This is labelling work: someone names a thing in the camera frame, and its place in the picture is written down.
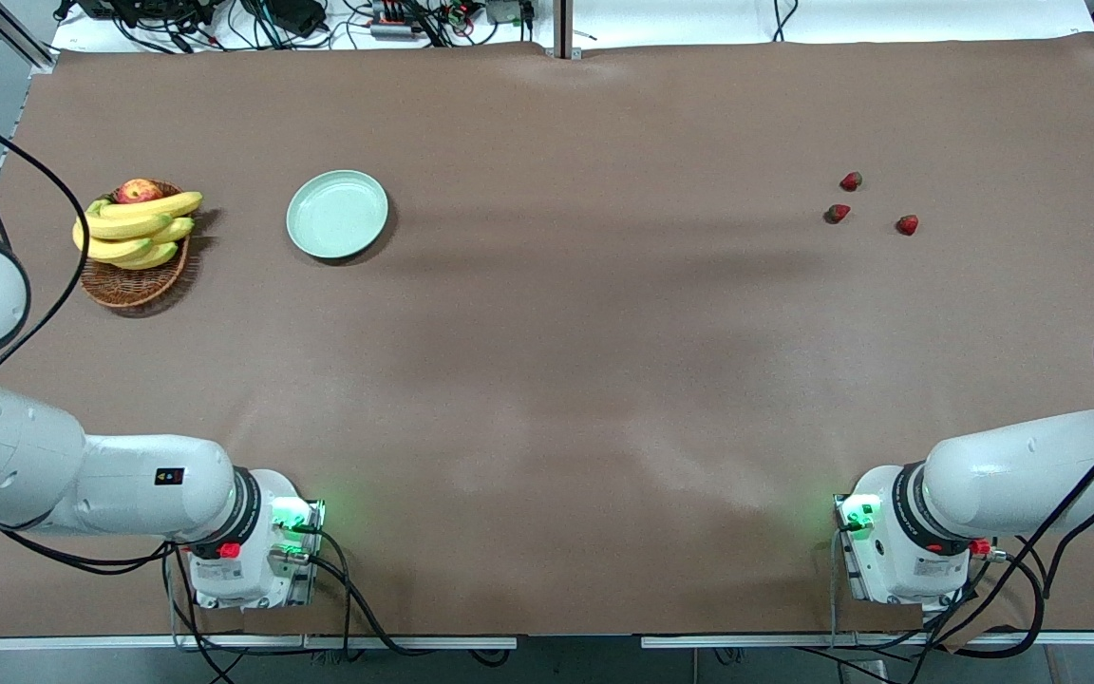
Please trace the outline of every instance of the brown basket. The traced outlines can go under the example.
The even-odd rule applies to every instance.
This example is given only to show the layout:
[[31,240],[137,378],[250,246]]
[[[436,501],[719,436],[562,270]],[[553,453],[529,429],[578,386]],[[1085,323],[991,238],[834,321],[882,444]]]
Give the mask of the brown basket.
[[[162,181],[152,181],[163,190],[163,196],[178,195],[178,187]],[[188,239],[176,240],[176,255],[158,267],[130,270],[112,264],[88,260],[79,277],[89,298],[109,309],[133,309],[151,304],[168,293],[188,265]]]

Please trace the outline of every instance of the round plate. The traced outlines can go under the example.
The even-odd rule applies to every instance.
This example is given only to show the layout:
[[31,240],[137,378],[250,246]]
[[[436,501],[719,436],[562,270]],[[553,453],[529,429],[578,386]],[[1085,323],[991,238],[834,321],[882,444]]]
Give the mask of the round plate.
[[356,255],[377,239],[386,224],[386,192],[354,170],[335,170],[310,178],[294,192],[286,230],[310,256],[337,259]]

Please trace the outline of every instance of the red apple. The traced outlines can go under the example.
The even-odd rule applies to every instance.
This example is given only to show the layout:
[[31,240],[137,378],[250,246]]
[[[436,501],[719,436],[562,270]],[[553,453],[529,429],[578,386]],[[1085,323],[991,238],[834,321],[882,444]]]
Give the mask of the red apple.
[[121,184],[113,198],[117,200],[118,205],[136,205],[149,202],[151,199],[162,199],[163,190],[160,190],[160,186],[144,177],[136,177],[133,181],[126,181]]

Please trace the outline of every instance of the brown table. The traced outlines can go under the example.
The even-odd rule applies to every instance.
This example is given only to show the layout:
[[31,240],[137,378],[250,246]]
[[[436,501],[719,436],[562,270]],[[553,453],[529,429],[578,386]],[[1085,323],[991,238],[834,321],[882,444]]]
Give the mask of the brown table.
[[[18,142],[80,198],[163,177],[209,220],[174,306],[128,320],[80,293],[1,384],[89,432],[212,438],[286,472],[328,500],[391,631],[821,630],[834,494],[942,438],[1094,407],[1090,35],[67,54]],[[283,225],[333,169],[393,208],[344,265]],[[826,225],[835,202],[851,217]],[[46,306],[69,208],[16,159],[0,206]],[[333,601],[216,619],[340,621]],[[1094,629],[1094,534],[1047,627]],[[92,579],[0,537],[0,636],[167,628],[156,570]]]

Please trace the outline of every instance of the red strawberry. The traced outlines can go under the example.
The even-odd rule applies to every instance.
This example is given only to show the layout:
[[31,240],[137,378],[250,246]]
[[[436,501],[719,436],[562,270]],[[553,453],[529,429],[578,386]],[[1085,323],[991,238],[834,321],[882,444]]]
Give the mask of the red strawberry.
[[863,175],[860,172],[848,173],[842,181],[838,182],[838,187],[847,192],[856,192],[861,185],[863,185]]
[[825,209],[825,222],[839,222],[840,220],[845,220],[850,212],[851,207],[833,205],[829,209]]
[[900,234],[915,234],[915,231],[919,229],[919,217],[915,213],[908,213],[897,220],[897,232]]

